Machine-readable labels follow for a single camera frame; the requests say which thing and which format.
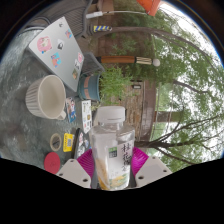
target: laptop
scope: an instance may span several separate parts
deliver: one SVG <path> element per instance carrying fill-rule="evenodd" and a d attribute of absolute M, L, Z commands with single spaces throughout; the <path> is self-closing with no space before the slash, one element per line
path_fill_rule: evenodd
<path fill-rule="evenodd" d="M 39 33 L 29 44 L 28 50 L 66 86 L 77 92 L 84 56 L 65 17 Z"/>

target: cup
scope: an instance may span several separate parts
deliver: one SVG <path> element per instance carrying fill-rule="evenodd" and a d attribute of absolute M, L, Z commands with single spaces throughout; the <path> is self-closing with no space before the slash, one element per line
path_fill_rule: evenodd
<path fill-rule="evenodd" d="M 37 117 L 64 120 L 65 98 L 61 79 L 48 75 L 30 85 L 26 92 L 26 106 Z"/>

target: table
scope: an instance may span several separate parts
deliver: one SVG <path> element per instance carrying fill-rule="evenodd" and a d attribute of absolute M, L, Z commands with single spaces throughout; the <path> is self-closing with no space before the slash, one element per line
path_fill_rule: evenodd
<path fill-rule="evenodd" d="M 50 71 L 26 50 L 29 42 L 40 30 L 28 31 L 16 37 L 8 47 L 0 65 L 0 154 L 13 160 L 44 169 L 44 159 L 52 152 L 50 138 L 58 133 L 75 134 L 82 127 L 81 100 L 78 94 L 65 86 L 66 96 L 74 96 L 77 119 L 43 119 L 32 115 L 25 104 L 28 87 L 37 79 L 50 75 Z M 71 152 L 59 149 L 61 166 L 72 158 Z M 133 175 L 129 188 L 135 186 Z"/>

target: bottle label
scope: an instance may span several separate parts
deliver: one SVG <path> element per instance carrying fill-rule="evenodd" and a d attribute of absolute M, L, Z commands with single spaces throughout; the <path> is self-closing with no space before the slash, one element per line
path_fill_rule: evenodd
<path fill-rule="evenodd" d="M 108 149 L 108 174 L 110 188 L 117 188 L 129 181 L 134 141 Z"/>

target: orange object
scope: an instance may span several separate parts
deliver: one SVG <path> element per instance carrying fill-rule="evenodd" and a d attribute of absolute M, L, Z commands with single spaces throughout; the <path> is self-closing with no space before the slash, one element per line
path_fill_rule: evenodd
<path fill-rule="evenodd" d="M 137 0 L 150 16 L 155 16 L 161 1 L 160 0 Z"/>

